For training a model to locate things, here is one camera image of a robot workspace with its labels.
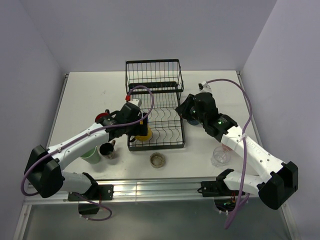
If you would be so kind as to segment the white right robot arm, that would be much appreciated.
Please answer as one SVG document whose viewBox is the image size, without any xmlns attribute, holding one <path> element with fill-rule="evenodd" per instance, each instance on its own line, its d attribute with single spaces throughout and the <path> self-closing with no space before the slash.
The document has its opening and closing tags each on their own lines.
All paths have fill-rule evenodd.
<svg viewBox="0 0 320 240">
<path fill-rule="evenodd" d="M 209 136 L 244 158 L 257 173 L 241 179 L 241 173 L 228 168 L 214 181 L 201 183 L 203 197 L 227 196 L 242 188 L 243 193 L 257 195 L 267 207 L 277 210 L 298 190 L 297 165 L 285 163 L 245 136 L 235 120 L 219 112 L 211 93 L 189 94 L 175 110 L 181 118 L 200 123 Z"/>
</svg>

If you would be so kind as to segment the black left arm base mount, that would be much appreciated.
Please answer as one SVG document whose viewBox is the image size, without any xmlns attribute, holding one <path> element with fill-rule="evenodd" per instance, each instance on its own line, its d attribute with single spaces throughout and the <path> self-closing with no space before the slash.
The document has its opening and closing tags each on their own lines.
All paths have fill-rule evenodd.
<svg viewBox="0 0 320 240">
<path fill-rule="evenodd" d="M 104 221 L 112 216 L 112 211 L 109 207 L 102 204 L 103 201 L 111 201 L 113 199 L 114 186 L 112 184 L 98 184 L 86 193 L 70 192 L 67 200 L 69 202 L 78 202 L 78 213 L 82 218 L 90 221 Z M 105 218 L 93 218 L 99 210 L 106 210 L 109 212 Z"/>
</svg>

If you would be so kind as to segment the black metal mug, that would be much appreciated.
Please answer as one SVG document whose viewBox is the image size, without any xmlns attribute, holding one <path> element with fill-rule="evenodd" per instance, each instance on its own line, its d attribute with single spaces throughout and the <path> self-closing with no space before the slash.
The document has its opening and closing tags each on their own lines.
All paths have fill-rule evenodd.
<svg viewBox="0 0 320 240">
<path fill-rule="evenodd" d="M 115 156 L 116 140 L 102 144 L 99 147 L 99 153 L 106 159 L 113 159 Z"/>
</svg>

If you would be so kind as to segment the small brown glass jar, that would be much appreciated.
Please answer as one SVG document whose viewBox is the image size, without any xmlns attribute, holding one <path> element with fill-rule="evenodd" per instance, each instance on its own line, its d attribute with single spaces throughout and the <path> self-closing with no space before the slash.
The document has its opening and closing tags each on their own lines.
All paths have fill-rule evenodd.
<svg viewBox="0 0 320 240">
<path fill-rule="evenodd" d="M 159 152 L 152 153 L 149 157 L 151 166 L 155 169 L 162 168 L 166 163 L 166 157 Z"/>
</svg>

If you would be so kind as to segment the clear glass front right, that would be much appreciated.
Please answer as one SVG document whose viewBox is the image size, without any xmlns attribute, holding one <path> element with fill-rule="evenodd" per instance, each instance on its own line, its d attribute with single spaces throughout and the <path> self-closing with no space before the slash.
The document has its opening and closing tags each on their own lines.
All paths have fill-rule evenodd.
<svg viewBox="0 0 320 240">
<path fill-rule="evenodd" d="M 225 166 L 231 160 L 230 151 L 223 151 L 222 146 L 216 147 L 210 160 L 216 167 Z"/>
</svg>

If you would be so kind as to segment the red mug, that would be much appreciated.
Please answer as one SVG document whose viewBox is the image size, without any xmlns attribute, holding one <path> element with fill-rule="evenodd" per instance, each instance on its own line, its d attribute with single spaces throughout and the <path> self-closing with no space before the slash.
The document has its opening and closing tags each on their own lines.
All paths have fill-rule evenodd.
<svg viewBox="0 0 320 240">
<path fill-rule="evenodd" d="M 106 109 L 104 112 L 102 113 L 99 113 L 96 117 L 95 117 L 95 122 L 98 122 L 99 119 L 103 118 L 103 117 L 106 117 L 106 116 L 109 116 L 110 115 L 110 110 L 109 109 Z"/>
</svg>

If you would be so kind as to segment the black wire dish rack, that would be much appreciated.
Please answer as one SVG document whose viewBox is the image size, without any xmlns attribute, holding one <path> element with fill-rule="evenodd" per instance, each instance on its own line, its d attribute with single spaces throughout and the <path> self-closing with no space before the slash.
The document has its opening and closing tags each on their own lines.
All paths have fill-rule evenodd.
<svg viewBox="0 0 320 240">
<path fill-rule="evenodd" d="M 184 91 L 181 64 L 178 59 L 128 60 L 125 63 L 125 87 L 132 98 L 141 100 L 147 113 L 151 136 L 141 141 L 127 139 L 130 151 L 181 149 L 185 146 L 185 130 L 176 112 Z"/>
</svg>

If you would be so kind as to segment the green plastic cup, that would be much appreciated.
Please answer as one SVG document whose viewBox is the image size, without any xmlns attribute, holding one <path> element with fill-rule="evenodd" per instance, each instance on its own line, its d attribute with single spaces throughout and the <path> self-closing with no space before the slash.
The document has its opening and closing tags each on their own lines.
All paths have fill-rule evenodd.
<svg viewBox="0 0 320 240">
<path fill-rule="evenodd" d="M 91 165 L 95 165 L 101 161 L 101 156 L 97 150 L 97 147 L 92 148 L 88 152 L 80 156 L 80 158 Z"/>
</svg>

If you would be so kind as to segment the dark blue mug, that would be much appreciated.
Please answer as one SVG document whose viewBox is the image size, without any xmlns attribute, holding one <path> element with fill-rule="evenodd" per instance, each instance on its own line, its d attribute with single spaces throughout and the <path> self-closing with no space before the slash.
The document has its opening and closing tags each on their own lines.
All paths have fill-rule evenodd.
<svg viewBox="0 0 320 240">
<path fill-rule="evenodd" d="M 197 125 L 200 124 L 200 123 L 199 123 L 197 120 L 195 120 L 195 119 L 188 119 L 187 122 L 188 122 L 190 125 L 192 125 L 192 126 L 197 126 Z"/>
</svg>

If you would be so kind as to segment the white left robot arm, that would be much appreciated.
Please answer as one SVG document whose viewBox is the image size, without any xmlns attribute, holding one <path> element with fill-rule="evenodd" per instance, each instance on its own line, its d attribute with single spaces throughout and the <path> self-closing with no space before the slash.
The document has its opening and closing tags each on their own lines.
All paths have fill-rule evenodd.
<svg viewBox="0 0 320 240">
<path fill-rule="evenodd" d="M 146 135 L 148 112 L 125 105 L 121 110 L 103 112 L 96 116 L 94 123 L 72 138 L 50 146 L 38 145 L 32 149 L 20 190 L 28 196 L 25 182 L 36 189 L 35 194 L 48 198 L 57 192 L 73 192 L 86 200 L 96 197 L 99 192 L 97 181 L 87 172 L 66 172 L 65 169 L 77 158 L 95 153 L 97 146 L 108 143 L 123 135 Z"/>
</svg>

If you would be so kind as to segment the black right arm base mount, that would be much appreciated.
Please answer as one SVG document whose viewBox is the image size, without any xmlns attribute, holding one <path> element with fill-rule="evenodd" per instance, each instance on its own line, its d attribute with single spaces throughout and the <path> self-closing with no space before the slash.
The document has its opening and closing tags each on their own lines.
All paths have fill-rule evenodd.
<svg viewBox="0 0 320 240">
<path fill-rule="evenodd" d="M 214 200 L 215 207 L 222 212 L 231 212 L 236 206 L 238 190 L 230 190 L 223 181 L 202 181 L 197 192 L 204 198 L 218 198 Z"/>
</svg>

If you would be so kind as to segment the aluminium frame rail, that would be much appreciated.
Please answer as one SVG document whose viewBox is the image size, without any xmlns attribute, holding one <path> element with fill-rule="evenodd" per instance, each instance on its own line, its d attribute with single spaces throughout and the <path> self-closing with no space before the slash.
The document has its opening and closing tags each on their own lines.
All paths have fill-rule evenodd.
<svg viewBox="0 0 320 240">
<path fill-rule="evenodd" d="M 203 181 L 214 181 L 215 177 L 191 177 L 168 179 L 133 179 L 133 180 L 98 180 L 99 185 L 113 185 L 111 200 L 102 200 L 102 203 L 126 202 L 162 202 L 209 199 L 202 197 L 197 189 Z M 69 193 L 58 192 L 49 198 L 40 195 L 26 196 L 22 205 L 60 205 L 88 203 L 85 201 L 69 201 Z"/>
</svg>

